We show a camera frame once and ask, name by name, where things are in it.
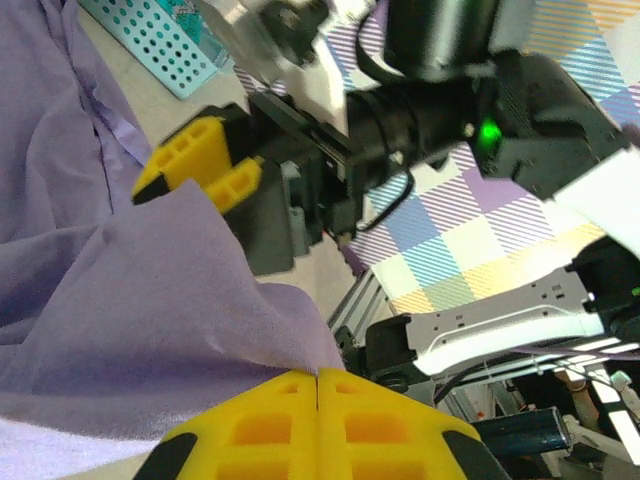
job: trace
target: wire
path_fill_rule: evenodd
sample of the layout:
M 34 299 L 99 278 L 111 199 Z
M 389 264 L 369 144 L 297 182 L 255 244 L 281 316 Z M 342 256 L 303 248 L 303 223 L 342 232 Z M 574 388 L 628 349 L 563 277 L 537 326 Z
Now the wire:
M 378 215 L 376 218 L 371 220 L 371 222 L 369 222 L 363 227 L 358 227 L 357 228 L 358 232 L 369 232 L 374 228 L 376 228 L 378 225 L 380 225 L 380 223 L 384 222 L 387 219 L 387 217 L 389 217 L 389 215 L 395 212 L 398 209 L 398 207 L 402 204 L 402 202 L 404 202 L 409 197 L 409 195 L 411 195 L 411 191 L 413 190 L 413 187 L 416 184 L 416 179 L 410 170 L 407 169 L 405 170 L 404 173 L 407 176 L 407 183 L 402 193 L 398 195 L 398 197 L 394 201 L 392 201 L 382 211 L 382 213 L 380 213 L 380 215 Z
M 460 384 L 460 382 L 465 379 L 466 376 L 476 372 L 480 369 L 481 366 L 482 365 L 473 365 L 471 367 L 467 367 L 447 380 L 447 382 L 433 394 L 433 403 L 435 404 L 435 406 L 438 406 L 438 404 L 442 400 L 444 400 L 445 397 L 449 395 L 449 393 L 451 393 L 451 390 L 456 388 Z
M 376 8 L 378 7 L 374 7 L 367 15 L 365 15 L 358 25 L 358 30 L 356 32 L 356 60 L 358 62 L 358 68 L 362 70 L 362 73 L 382 85 L 406 81 L 405 77 L 391 73 L 378 65 L 376 61 L 365 51 L 362 43 L 360 42 L 360 33 L 371 18 L 371 15 L 376 11 Z
M 640 362 L 640 355 L 624 354 L 624 353 L 606 353 L 602 351 L 581 351 L 572 350 L 570 348 L 547 348 L 547 347 L 518 347 L 511 351 L 516 353 L 524 353 L 528 355 L 562 355 L 562 356 L 583 356 L 601 358 L 603 360 L 618 360 L 621 362 Z

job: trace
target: lavender fabric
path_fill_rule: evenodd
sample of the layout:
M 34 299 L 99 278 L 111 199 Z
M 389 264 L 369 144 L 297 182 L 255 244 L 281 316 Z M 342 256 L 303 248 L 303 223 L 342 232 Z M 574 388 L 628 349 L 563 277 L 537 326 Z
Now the lavender fabric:
M 0 478 L 133 455 L 286 370 L 341 368 L 310 298 L 258 283 L 197 185 L 131 206 L 150 149 L 76 2 L 2 12 Z

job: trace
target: black cable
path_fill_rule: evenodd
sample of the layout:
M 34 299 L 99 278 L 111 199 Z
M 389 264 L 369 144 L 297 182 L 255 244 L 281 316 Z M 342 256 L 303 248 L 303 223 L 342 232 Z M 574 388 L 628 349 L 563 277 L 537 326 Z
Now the black cable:
M 442 385 L 442 387 L 440 387 L 438 390 L 436 390 L 436 392 L 433 394 L 434 405 L 437 407 L 438 404 L 442 400 L 444 400 L 444 398 L 447 395 L 449 395 L 449 393 L 451 393 L 451 390 L 456 388 L 460 384 L 460 382 L 462 382 L 462 380 L 465 379 L 465 377 L 467 377 L 468 375 L 471 375 L 472 373 L 475 373 L 480 368 L 482 368 L 482 366 L 483 365 L 472 365 L 471 367 L 467 367 L 464 370 L 461 370 L 460 372 L 456 373 L 453 377 L 451 377 L 449 380 L 447 380 L 447 382 L 444 385 Z
M 411 191 L 416 184 L 416 179 L 413 176 L 413 173 L 411 173 L 411 170 L 405 170 L 405 175 L 407 176 L 407 184 L 405 185 L 402 193 L 398 195 L 398 197 L 393 202 L 391 202 L 382 211 L 382 213 L 380 213 L 380 215 L 371 220 L 371 222 L 369 222 L 364 227 L 358 227 L 358 232 L 369 232 L 376 228 L 378 225 L 380 225 L 380 223 L 385 221 L 387 217 L 389 217 L 389 215 L 395 212 L 396 209 L 402 204 L 402 202 L 404 202 L 409 197 L 409 195 L 411 195 Z
M 358 25 L 358 30 L 356 32 L 356 60 L 358 62 L 358 68 L 362 70 L 362 73 L 375 80 L 382 85 L 388 85 L 390 83 L 399 83 L 406 81 L 405 77 L 396 75 L 394 73 L 388 72 L 380 65 L 376 63 L 376 61 L 369 56 L 369 54 L 362 47 L 362 43 L 360 43 L 360 32 L 371 18 L 373 12 L 375 12 L 377 6 L 374 7 L 367 15 L 364 16 L 362 20 L 360 20 L 360 24 Z

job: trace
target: green led light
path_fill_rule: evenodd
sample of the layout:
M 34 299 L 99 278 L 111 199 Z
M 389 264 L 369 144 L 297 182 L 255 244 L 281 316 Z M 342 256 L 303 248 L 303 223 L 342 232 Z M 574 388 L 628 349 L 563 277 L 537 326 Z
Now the green led light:
M 500 127 L 492 119 L 486 118 L 480 125 L 478 146 L 485 151 L 491 151 L 498 146 L 500 140 L 502 140 Z

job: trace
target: teal plastic basket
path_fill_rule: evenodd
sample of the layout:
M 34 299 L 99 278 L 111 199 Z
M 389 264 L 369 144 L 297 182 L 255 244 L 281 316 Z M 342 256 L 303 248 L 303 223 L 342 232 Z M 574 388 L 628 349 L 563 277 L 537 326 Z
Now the teal plastic basket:
M 80 5 L 178 98 L 229 70 L 222 45 L 183 0 L 80 0 Z M 207 47 L 207 54 L 201 50 Z

